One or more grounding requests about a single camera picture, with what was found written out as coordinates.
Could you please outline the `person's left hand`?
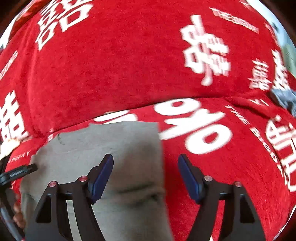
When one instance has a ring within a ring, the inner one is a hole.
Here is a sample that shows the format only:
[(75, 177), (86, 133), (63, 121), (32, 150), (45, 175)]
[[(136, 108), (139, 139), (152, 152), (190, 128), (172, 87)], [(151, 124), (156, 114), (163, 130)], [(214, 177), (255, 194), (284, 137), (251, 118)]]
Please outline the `person's left hand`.
[(24, 229), (26, 226), (26, 221), (21, 211), (21, 205), (18, 202), (15, 202), (13, 209), (15, 212), (15, 215), (13, 216), (14, 222), (19, 228)]

